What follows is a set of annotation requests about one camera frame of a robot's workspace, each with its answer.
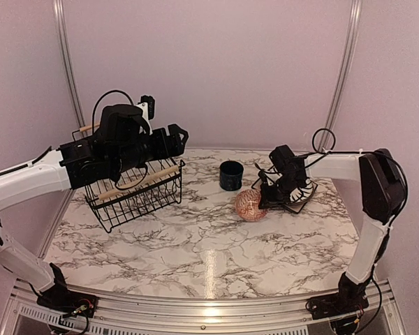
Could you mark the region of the white round plate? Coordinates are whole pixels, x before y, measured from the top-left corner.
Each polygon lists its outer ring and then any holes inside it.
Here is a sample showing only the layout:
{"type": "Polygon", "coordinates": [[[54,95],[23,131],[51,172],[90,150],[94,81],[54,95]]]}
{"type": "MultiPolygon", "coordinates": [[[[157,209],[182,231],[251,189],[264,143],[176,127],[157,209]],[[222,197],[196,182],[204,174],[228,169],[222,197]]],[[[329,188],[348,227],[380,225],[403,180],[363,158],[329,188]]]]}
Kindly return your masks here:
{"type": "Polygon", "coordinates": [[[310,199],[314,196],[314,193],[317,187],[318,187],[318,184],[316,182],[313,182],[312,180],[307,179],[306,185],[304,187],[298,186],[290,193],[289,203],[302,204],[302,203],[310,201],[310,199]]]}

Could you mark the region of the square floral plate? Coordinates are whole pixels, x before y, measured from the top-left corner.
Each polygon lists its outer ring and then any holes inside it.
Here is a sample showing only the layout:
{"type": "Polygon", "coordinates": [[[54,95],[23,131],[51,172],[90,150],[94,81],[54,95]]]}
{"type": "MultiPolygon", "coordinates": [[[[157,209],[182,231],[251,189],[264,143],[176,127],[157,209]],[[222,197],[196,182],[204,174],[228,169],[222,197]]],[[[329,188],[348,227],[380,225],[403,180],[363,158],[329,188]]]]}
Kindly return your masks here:
{"type": "Polygon", "coordinates": [[[303,210],[303,208],[306,205],[306,203],[307,202],[302,203],[302,204],[290,204],[289,202],[288,203],[285,203],[284,201],[281,201],[281,202],[268,202],[265,205],[265,209],[267,209],[267,210],[281,210],[281,209],[283,209],[283,210],[289,211],[290,213],[298,214],[298,213],[300,213],[303,210]]]}

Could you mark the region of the blue white patterned bowl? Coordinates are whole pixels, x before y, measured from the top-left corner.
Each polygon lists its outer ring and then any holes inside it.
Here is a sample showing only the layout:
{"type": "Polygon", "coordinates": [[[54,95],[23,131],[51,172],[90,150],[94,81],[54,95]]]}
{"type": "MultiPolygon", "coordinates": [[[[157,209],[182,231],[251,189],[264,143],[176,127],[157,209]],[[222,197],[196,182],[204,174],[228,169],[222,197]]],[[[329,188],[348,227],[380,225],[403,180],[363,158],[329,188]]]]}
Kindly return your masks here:
{"type": "Polygon", "coordinates": [[[267,215],[266,209],[260,209],[260,191],[246,189],[240,192],[235,198],[235,211],[237,215],[249,222],[256,222],[267,215]]]}

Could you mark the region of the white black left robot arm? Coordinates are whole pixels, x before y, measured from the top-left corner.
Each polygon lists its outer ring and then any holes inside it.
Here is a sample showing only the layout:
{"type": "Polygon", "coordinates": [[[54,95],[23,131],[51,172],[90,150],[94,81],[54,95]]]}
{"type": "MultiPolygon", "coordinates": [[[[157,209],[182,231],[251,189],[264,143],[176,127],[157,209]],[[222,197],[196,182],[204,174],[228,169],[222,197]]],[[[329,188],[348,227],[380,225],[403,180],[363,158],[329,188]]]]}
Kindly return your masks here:
{"type": "MultiPolygon", "coordinates": [[[[0,171],[0,211],[41,195],[75,190],[104,179],[118,183],[127,170],[182,155],[188,132],[177,124],[153,129],[149,123],[153,117],[154,108],[148,102],[104,107],[99,125],[91,127],[91,135],[0,171]]],[[[32,284],[40,303],[60,311],[74,305],[74,295],[60,268],[15,241],[2,228],[1,220],[0,265],[32,284]]]]}

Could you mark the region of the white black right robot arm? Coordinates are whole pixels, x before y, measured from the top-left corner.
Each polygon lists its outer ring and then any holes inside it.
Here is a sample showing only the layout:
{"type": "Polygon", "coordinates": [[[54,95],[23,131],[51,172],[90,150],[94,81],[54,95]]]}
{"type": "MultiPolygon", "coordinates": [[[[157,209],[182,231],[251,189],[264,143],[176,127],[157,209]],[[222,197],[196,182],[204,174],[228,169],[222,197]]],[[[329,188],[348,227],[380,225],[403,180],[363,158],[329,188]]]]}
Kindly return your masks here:
{"type": "Polygon", "coordinates": [[[357,181],[361,187],[362,228],[352,260],[333,295],[311,298],[309,308],[345,313],[361,305],[376,264],[385,253],[393,221],[408,198],[408,183],[400,164],[387,149],[316,151],[296,155],[287,145],[269,155],[272,169],[258,168],[261,209],[306,202],[312,179],[357,181]]]}

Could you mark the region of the dark blue mug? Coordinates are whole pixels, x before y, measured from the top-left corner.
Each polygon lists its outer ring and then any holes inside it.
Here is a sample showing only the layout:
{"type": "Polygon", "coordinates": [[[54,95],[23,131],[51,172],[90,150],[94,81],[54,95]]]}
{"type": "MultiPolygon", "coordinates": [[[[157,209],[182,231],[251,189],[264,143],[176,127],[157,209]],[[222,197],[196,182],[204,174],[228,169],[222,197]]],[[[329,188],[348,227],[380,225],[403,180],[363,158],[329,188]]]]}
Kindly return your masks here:
{"type": "Polygon", "coordinates": [[[242,187],[244,167],[237,161],[224,161],[219,166],[219,185],[225,191],[238,191],[242,187]]]}

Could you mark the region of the black wire dish rack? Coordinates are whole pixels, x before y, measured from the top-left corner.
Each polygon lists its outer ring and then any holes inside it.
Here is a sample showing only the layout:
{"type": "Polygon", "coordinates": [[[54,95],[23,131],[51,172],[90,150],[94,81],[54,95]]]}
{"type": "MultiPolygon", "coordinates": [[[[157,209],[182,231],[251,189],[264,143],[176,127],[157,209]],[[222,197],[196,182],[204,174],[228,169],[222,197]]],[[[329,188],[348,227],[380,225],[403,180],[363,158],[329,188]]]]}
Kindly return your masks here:
{"type": "Polygon", "coordinates": [[[84,191],[86,203],[106,232],[182,200],[183,161],[178,156],[149,161],[120,173],[92,152],[92,135],[61,149],[74,189],[84,191]]]}

